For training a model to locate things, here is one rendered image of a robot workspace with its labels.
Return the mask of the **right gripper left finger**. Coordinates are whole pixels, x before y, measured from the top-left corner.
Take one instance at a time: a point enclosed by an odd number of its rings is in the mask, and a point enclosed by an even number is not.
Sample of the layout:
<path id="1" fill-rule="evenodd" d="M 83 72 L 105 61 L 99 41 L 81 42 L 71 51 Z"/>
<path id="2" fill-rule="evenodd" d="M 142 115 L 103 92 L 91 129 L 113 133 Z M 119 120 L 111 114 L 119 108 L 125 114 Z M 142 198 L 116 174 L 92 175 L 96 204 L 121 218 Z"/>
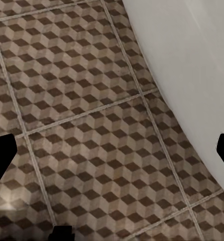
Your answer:
<path id="1" fill-rule="evenodd" d="M 13 134 L 0 137 L 0 179 L 10 165 L 18 149 Z"/>

